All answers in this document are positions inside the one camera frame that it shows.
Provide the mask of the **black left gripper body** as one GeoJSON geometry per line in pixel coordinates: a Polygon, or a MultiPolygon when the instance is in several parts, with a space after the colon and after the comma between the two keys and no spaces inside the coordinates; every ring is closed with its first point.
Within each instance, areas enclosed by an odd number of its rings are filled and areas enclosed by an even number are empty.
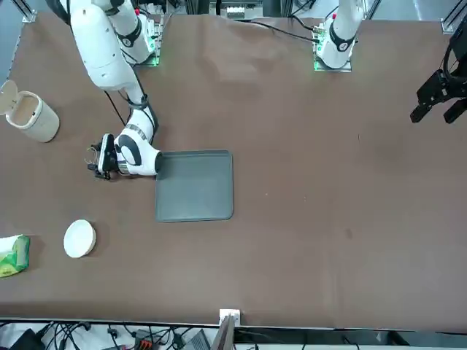
{"type": "Polygon", "coordinates": [[[447,78],[458,84],[466,83],[466,25],[459,25],[449,40],[447,61],[454,53],[458,67],[454,71],[447,68],[447,78]]]}

